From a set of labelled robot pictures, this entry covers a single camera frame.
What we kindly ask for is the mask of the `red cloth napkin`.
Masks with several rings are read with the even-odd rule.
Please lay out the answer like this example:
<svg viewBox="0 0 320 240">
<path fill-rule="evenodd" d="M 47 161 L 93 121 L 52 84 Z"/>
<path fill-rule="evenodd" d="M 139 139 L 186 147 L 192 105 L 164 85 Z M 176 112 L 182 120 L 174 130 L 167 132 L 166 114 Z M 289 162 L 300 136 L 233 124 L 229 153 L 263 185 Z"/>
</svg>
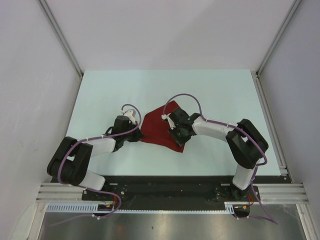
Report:
<svg viewBox="0 0 320 240">
<path fill-rule="evenodd" d="M 169 124 L 162 119 L 164 105 L 148 112 L 143 119 L 140 131 L 143 134 L 143 143 L 167 147 L 175 152 L 182 153 L 185 145 L 178 146 L 169 133 Z"/>
</svg>

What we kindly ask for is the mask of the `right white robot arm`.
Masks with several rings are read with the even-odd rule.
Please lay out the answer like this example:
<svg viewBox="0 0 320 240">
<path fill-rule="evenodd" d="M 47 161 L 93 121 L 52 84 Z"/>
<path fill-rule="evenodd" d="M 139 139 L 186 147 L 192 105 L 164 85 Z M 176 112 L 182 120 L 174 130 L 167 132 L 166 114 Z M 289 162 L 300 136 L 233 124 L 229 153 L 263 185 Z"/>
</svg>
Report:
<svg viewBox="0 0 320 240">
<path fill-rule="evenodd" d="M 161 118 L 168 122 L 168 132 L 179 147 L 196 135 L 226 142 L 237 162 L 230 194 L 237 201 L 248 196 L 248 186 L 256 173 L 258 161 L 265 157 L 269 148 L 265 138 L 250 120 L 244 118 L 232 125 L 206 119 L 199 113 L 188 115 L 180 107 L 170 114 L 163 114 Z"/>
</svg>

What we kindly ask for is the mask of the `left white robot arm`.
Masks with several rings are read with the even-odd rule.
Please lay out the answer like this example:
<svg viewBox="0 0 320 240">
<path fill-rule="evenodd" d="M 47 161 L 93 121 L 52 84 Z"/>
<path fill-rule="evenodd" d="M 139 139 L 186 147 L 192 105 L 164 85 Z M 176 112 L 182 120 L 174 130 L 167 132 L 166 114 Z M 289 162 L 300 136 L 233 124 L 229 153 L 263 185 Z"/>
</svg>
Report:
<svg viewBox="0 0 320 240">
<path fill-rule="evenodd" d="M 85 139 L 78 143 L 73 137 L 65 137 L 51 158 L 47 173 L 63 184 L 92 189 L 100 200 L 110 196 L 111 188 L 105 184 L 106 179 L 88 170 L 92 157 L 118 151 L 125 142 L 138 142 L 143 138 L 135 111 L 132 109 L 118 115 L 113 126 L 95 140 Z"/>
</svg>

